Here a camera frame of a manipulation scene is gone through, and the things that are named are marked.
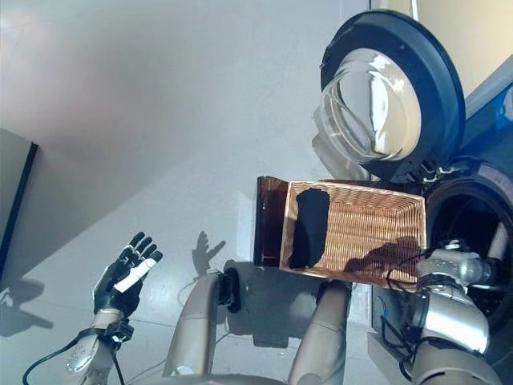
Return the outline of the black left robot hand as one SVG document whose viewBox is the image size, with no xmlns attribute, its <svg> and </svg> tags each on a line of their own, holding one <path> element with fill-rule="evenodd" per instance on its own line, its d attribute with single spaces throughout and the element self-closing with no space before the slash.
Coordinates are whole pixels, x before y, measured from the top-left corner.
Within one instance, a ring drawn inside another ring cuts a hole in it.
<svg viewBox="0 0 513 385">
<path fill-rule="evenodd" d="M 93 289 L 94 313 L 117 310 L 129 318 L 139 305 L 144 279 L 163 256 L 151 237 L 138 232 L 96 283 Z"/>
</svg>

